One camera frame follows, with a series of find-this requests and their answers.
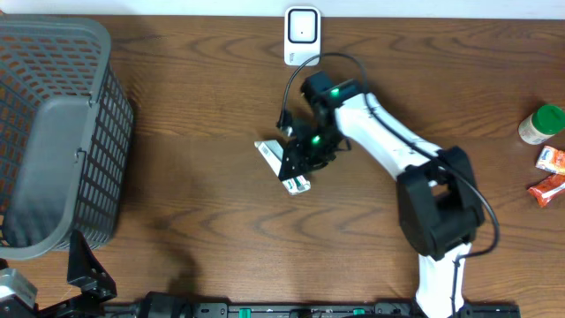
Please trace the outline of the red chocolate bar wrapper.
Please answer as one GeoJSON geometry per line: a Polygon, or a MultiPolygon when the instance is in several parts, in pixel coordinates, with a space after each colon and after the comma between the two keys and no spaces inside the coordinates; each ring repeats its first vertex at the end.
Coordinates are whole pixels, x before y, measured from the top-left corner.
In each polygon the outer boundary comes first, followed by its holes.
{"type": "Polygon", "coordinates": [[[553,174],[528,189],[540,207],[544,208],[554,197],[564,192],[564,176],[553,174]]]}

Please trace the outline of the green lid jar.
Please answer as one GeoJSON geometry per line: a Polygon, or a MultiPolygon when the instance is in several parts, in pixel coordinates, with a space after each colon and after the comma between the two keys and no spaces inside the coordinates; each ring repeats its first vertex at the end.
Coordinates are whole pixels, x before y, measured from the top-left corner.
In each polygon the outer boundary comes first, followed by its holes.
{"type": "Polygon", "coordinates": [[[564,130],[564,110],[545,104],[524,119],[517,130],[527,144],[541,144],[564,130]]]}

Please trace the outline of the orange tissue packet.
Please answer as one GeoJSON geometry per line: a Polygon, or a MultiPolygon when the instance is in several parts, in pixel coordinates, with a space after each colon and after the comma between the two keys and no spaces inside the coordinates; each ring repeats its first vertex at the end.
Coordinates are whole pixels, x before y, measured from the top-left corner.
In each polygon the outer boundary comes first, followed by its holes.
{"type": "Polygon", "coordinates": [[[535,167],[553,174],[565,174],[565,153],[550,146],[544,146],[536,161],[535,167]]]}

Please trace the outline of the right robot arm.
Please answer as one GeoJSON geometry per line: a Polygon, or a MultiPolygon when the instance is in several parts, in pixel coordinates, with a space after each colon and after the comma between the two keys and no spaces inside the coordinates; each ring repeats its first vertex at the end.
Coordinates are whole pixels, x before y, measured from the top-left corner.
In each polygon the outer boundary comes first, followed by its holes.
{"type": "Polygon", "coordinates": [[[282,109],[277,126],[291,140],[281,180],[320,170],[340,143],[354,140],[395,181],[399,224],[418,253],[416,303],[426,317],[456,317],[463,308],[464,258],[485,220],[469,157],[417,136],[388,113],[363,84],[335,84],[326,73],[305,79],[301,93],[315,124],[282,109]]]}

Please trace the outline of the white medicine box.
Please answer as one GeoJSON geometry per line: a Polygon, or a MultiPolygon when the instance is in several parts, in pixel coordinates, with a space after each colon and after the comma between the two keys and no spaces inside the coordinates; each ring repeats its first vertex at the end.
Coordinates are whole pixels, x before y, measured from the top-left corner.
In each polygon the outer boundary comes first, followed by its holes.
{"type": "MultiPolygon", "coordinates": [[[[283,148],[277,140],[255,141],[254,146],[261,153],[271,170],[278,175],[283,164],[283,148]]],[[[303,176],[286,179],[282,182],[290,195],[297,195],[311,189],[311,183],[303,176]]]]}

